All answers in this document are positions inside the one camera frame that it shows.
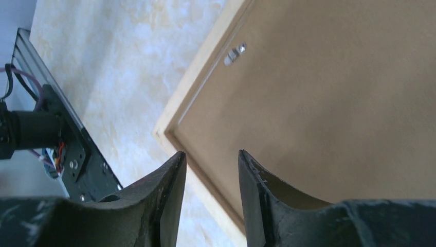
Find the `brown backing board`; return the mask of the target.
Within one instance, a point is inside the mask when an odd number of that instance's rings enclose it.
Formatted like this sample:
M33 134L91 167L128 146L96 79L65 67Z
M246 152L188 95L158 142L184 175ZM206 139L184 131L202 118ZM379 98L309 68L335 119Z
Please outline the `brown backing board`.
M242 216L238 151L327 202L435 198L435 1L253 1L174 135Z

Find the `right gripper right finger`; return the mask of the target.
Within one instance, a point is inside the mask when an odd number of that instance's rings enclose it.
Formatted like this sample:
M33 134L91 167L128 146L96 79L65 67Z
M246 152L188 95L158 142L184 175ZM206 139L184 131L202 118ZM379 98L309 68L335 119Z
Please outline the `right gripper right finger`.
M434 200L328 203L238 156L248 246L435 246Z

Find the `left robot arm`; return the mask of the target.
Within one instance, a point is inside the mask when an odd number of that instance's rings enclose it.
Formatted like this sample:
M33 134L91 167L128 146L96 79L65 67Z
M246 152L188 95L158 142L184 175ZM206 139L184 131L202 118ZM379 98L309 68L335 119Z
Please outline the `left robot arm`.
M55 147L60 142L62 120L50 112L9 111L1 102L1 160L17 150Z

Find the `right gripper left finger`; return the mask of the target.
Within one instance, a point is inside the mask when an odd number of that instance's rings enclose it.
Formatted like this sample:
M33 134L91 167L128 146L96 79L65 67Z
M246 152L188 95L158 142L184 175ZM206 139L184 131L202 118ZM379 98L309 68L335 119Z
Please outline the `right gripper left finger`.
M186 172L179 151L99 202L1 198L1 246L176 246Z

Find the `wooden picture frame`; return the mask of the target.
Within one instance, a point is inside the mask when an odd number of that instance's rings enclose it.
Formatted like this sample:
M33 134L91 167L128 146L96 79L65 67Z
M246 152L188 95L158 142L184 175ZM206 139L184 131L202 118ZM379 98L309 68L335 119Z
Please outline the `wooden picture frame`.
M227 1L221 14L199 48L190 66L180 80L177 89L169 99L165 109L152 131L153 137L172 155L186 148L174 135L201 88L227 52L230 42L240 28L241 20L250 10L253 1ZM198 196L215 222L236 246L246 245L243 219L228 203L220 190L208 178L203 169L189 152L187 157L186 181Z

